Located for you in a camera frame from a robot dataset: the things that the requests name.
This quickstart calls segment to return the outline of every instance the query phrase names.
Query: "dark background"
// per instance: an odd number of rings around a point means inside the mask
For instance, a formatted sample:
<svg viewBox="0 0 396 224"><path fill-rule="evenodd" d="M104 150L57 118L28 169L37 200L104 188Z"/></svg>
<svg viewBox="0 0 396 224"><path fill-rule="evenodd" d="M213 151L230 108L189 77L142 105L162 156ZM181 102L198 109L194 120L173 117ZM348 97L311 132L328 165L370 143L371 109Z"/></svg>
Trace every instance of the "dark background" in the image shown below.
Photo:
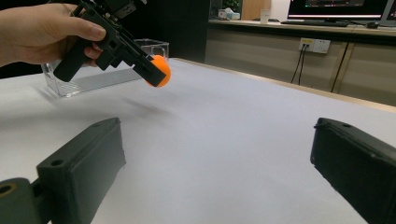
<svg viewBox="0 0 396 224"><path fill-rule="evenodd" d="M43 0L0 1L0 10L45 4ZM77 4L77 0L64 1ZM137 11L120 23L134 38L169 42L169 56L198 63L205 60L210 0L134 0ZM13 63L0 67L0 78L41 73L40 65Z"/></svg>

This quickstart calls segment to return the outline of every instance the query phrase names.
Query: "keyboard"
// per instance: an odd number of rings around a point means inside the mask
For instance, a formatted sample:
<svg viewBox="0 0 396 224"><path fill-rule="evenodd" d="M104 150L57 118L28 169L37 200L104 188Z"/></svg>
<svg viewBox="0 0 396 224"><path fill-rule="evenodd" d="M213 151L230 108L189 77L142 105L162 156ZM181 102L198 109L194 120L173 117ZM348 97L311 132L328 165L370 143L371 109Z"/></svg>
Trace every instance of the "keyboard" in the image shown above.
<svg viewBox="0 0 396 224"><path fill-rule="evenodd" d="M332 26L347 27L348 22L331 22L331 21L282 21L281 24L287 25L307 25L307 26Z"/></svg>

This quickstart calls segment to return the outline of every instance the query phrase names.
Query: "black controller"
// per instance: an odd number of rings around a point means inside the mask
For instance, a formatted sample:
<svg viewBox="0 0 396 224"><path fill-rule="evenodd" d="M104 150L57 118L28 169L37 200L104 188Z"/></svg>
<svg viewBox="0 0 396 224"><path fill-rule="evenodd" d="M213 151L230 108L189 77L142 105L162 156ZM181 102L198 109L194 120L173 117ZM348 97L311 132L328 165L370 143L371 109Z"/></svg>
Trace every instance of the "black controller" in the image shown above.
<svg viewBox="0 0 396 224"><path fill-rule="evenodd" d="M122 28L118 19L135 11L136 7L130 0L81 0L72 16L92 21L106 29L106 37L95 44L103 50L96 64L106 70L110 65L117 67L122 61L133 66L133 69L149 84L157 87L165 78L164 74L151 61L153 58L134 42L128 31ZM75 46L65 55L53 74L62 81L70 81L79 68L87 61L84 49L92 42L79 39Z"/></svg>

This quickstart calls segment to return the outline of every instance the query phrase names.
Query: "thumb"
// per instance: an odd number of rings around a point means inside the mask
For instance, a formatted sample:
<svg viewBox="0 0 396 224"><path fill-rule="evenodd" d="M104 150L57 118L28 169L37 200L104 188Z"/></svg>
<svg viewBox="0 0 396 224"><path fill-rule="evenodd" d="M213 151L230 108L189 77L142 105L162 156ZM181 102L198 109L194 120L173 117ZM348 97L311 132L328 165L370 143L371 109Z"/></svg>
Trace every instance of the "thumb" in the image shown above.
<svg viewBox="0 0 396 224"><path fill-rule="evenodd" d="M102 26L78 17L63 20L62 27L63 35L77 35L91 41L99 41L106 36L106 30Z"/></svg>

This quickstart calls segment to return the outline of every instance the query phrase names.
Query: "electrical outlet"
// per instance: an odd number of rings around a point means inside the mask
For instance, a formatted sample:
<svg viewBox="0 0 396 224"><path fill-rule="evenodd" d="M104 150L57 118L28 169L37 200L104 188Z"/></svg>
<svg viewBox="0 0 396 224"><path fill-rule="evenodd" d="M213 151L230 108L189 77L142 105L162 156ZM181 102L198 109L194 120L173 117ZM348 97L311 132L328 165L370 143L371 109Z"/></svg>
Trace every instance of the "electrical outlet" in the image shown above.
<svg viewBox="0 0 396 224"><path fill-rule="evenodd" d="M312 51L315 53L327 53L329 46L330 40L316 39Z"/></svg>
<svg viewBox="0 0 396 224"><path fill-rule="evenodd" d="M315 43L315 39L301 38L300 46L298 47L298 49L302 50L303 45L306 45L307 47L306 47L305 51L311 52L313 50L314 43Z"/></svg>

